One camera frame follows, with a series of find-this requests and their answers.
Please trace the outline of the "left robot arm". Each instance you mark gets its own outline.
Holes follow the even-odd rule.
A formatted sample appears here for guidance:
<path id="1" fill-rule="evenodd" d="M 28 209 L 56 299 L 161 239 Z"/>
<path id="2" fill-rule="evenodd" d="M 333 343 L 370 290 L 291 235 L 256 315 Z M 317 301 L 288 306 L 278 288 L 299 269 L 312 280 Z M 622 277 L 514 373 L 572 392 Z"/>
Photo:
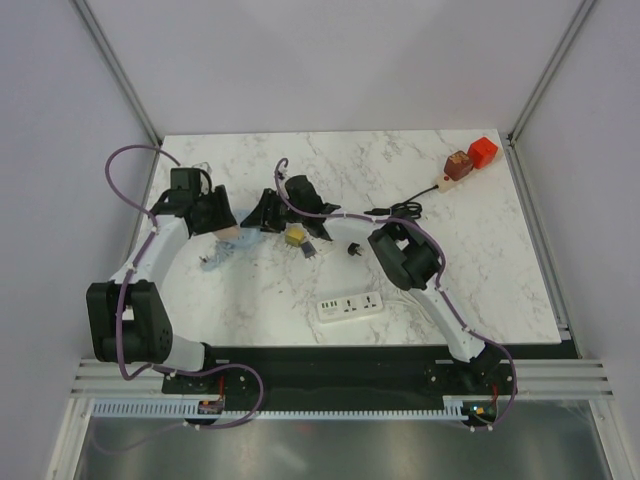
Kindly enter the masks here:
<path id="1" fill-rule="evenodd" d="M 173 168 L 170 188 L 149 211 L 151 231 L 125 264 L 106 282 L 86 293 L 94 354 L 108 363 L 151 364 L 185 371 L 185 382 L 208 393 L 219 382 L 219 369 L 205 360 L 201 342 L 176 335 L 160 287 L 187 242 L 213 234 L 220 240 L 239 236 L 224 186 L 213 186 L 207 171 Z"/>

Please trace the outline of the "bright red cube socket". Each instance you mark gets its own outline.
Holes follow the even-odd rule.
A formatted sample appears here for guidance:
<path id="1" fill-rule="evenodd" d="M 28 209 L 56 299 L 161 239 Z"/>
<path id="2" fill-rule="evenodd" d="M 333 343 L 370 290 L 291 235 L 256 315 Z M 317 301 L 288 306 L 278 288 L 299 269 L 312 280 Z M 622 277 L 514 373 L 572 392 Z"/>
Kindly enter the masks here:
<path id="1" fill-rule="evenodd" d="M 487 137 L 472 142 L 467 150 L 475 169 L 483 169 L 491 164 L 499 153 L 499 147 Z"/>

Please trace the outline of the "grey cube charger plug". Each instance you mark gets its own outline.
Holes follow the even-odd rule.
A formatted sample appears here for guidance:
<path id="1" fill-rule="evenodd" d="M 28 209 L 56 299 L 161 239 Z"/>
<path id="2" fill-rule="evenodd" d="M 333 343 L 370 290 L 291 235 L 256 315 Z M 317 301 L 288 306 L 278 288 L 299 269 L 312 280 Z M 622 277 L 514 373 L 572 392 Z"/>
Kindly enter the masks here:
<path id="1" fill-rule="evenodd" d="M 317 255 L 317 250 L 311 242 L 304 242 L 300 245 L 300 249 L 305 259 L 313 258 Z"/>

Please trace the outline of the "cream red power strip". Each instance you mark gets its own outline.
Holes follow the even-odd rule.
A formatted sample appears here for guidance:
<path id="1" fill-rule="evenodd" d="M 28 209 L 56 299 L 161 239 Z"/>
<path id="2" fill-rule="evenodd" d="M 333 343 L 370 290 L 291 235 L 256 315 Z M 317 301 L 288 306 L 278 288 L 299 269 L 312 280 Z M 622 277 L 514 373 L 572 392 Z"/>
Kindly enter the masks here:
<path id="1" fill-rule="evenodd" d="M 447 191 L 462 185 L 467 180 L 470 180 L 477 173 L 476 169 L 472 169 L 467 175 L 459 180 L 453 180 L 449 175 L 442 174 L 436 180 L 436 191 L 439 193 L 446 193 Z"/>

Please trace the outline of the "dark red fish cube plug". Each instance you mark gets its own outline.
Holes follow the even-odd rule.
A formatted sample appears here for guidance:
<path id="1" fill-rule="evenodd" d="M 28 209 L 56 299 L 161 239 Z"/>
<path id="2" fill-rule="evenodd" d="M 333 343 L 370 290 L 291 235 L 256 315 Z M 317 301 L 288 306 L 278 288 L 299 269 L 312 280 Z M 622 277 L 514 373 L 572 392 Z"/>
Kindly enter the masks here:
<path id="1" fill-rule="evenodd" d="M 456 151 L 447 157 L 444 174 L 452 181 L 466 177 L 474 168 L 473 160 L 464 151 Z"/>

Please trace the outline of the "yellow cube charger plug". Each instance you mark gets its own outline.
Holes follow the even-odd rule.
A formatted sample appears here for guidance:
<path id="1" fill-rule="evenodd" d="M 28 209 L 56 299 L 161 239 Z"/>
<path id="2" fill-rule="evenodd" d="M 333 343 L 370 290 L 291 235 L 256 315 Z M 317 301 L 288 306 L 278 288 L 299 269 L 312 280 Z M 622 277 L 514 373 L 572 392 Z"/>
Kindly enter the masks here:
<path id="1" fill-rule="evenodd" d="M 299 248 L 305 241 L 306 234 L 302 228 L 292 226 L 285 231 L 285 243 L 291 247 Z"/>

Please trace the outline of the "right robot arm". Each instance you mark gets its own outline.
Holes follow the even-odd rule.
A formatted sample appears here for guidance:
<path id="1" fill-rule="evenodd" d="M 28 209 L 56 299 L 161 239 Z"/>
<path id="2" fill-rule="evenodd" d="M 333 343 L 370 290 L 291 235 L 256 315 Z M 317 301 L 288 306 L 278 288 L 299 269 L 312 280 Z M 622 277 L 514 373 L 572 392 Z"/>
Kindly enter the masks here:
<path id="1" fill-rule="evenodd" d="M 464 310 L 445 283 L 446 258 L 436 240 L 404 210 L 386 217 L 354 214 L 322 200 L 304 175 L 263 191 L 241 222 L 244 228 L 280 233 L 302 225 L 314 238 L 367 243 L 387 279 L 422 306 L 460 365 L 458 381 L 467 392 L 483 392 L 494 381 L 500 350 L 474 332 Z"/>

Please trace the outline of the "pink deer cube plug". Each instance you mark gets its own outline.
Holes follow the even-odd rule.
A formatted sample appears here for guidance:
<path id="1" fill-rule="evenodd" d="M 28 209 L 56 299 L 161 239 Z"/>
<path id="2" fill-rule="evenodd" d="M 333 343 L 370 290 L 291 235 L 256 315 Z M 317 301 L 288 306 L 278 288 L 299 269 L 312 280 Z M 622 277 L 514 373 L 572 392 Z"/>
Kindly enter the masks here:
<path id="1" fill-rule="evenodd" d="M 237 238 L 241 233 L 240 228 L 237 225 L 226 227 L 214 232 L 214 235 L 223 241 L 229 241 Z"/>

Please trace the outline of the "white plug adapter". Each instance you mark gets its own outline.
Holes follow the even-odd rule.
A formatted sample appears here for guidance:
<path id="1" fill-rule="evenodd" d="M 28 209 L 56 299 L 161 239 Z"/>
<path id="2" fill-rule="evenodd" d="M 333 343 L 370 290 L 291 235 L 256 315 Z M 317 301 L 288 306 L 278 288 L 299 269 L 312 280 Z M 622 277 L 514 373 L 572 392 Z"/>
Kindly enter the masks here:
<path id="1" fill-rule="evenodd" d="M 333 252 L 336 248 L 336 244 L 332 241 L 324 240 L 321 238 L 314 238 L 312 244 L 317 252 L 317 254 L 321 257 L 328 255 Z"/>

